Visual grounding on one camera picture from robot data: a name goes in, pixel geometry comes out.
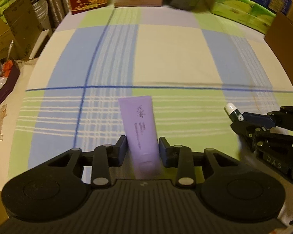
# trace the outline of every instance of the silver screw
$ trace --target silver screw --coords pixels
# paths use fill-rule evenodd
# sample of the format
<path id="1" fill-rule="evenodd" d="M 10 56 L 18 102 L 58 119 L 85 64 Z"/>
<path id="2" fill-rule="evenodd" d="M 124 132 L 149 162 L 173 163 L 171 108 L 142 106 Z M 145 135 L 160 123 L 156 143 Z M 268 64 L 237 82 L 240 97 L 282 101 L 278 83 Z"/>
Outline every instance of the silver screw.
<path id="1" fill-rule="evenodd" d="M 180 178 L 178 180 L 178 183 L 183 185 L 183 186 L 189 186 L 189 185 L 192 185 L 194 183 L 194 180 L 192 178 L 189 178 L 189 177 L 184 177 L 184 178 Z"/>
<path id="2" fill-rule="evenodd" d="M 104 186 L 108 183 L 108 179 L 107 178 L 103 178 L 103 177 L 100 177 L 100 178 L 95 178 L 93 180 L 93 183 L 97 186 Z"/>

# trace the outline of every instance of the yellow label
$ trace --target yellow label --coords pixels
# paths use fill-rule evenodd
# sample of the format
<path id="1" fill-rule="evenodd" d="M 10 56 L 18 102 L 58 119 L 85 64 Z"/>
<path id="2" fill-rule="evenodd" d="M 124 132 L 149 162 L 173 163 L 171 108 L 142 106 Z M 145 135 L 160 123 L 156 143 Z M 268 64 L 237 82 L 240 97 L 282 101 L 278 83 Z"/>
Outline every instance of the yellow label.
<path id="1" fill-rule="evenodd" d="M 268 8 L 272 9 L 275 12 L 279 12 L 282 10 L 284 2 L 285 0 L 271 0 L 268 5 Z"/>

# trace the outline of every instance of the white bucket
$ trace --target white bucket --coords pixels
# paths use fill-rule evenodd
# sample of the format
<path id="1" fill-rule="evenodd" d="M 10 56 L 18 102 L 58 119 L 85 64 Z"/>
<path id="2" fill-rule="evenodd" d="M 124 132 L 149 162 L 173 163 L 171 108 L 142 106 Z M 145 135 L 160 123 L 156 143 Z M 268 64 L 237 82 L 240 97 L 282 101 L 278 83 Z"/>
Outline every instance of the white bucket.
<path id="1" fill-rule="evenodd" d="M 32 6 L 38 18 L 39 24 L 44 30 L 50 30 L 49 36 L 51 36 L 52 28 L 48 16 L 48 2 L 46 0 L 40 0 L 39 2 L 34 3 Z"/>

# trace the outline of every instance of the tablecloth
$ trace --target tablecloth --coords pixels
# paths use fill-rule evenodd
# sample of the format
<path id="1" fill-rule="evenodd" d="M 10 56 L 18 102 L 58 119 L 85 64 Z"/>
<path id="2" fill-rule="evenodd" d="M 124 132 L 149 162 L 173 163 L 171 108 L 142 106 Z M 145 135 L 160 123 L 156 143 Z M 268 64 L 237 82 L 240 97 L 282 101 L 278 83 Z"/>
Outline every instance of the tablecloth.
<path id="1" fill-rule="evenodd" d="M 125 134 L 118 99 L 142 95 L 152 96 L 158 137 L 237 159 L 247 154 L 241 157 L 229 126 L 227 102 L 261 114 L 293 105 L 281 64 L 263 35 L 246 26 L 167 6 L 110 4 L 68 14 L 30 78 L 8 177 L 73 147 L 114 144 Z M 86 169 L 83 180 L 89 177 Z"/>

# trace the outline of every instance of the small bottle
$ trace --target small bottle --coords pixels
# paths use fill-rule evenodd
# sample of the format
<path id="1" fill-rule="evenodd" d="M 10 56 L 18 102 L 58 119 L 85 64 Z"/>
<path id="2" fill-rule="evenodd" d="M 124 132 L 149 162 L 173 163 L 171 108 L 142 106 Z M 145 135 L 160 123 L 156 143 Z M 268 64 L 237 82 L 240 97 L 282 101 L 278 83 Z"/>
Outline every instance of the small bottle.
<path id="1" fill-rule="evenodd" d="M 234 121 L 243 121 L 244 118 L 242 116 L 242 114 L 240 113 L 240 111 L 236 108 L 236 106 L 232 103 L 228 103 L 225 106 L 225 110 L 229 116 L 229 118 L 231 119 L 232 122 Z"/>

